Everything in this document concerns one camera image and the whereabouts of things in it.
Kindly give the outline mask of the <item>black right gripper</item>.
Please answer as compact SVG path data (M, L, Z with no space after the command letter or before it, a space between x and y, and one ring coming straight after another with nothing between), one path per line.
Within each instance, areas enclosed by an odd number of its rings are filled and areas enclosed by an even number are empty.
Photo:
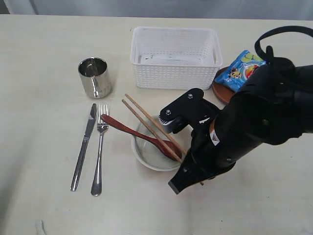
M263 117L256 112L220 112L193 129L191 147L168 182L175 194L231 170L262 142Z

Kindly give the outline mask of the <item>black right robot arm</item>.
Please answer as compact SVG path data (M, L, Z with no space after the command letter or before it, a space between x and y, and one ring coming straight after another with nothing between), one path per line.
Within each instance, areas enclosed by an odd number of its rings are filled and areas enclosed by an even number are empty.
M259 67L219 109L186 94L173 103L179 125L192 127L191 146L169 186L175 193L231 170L263 143L280 145L313 130L313 68Z

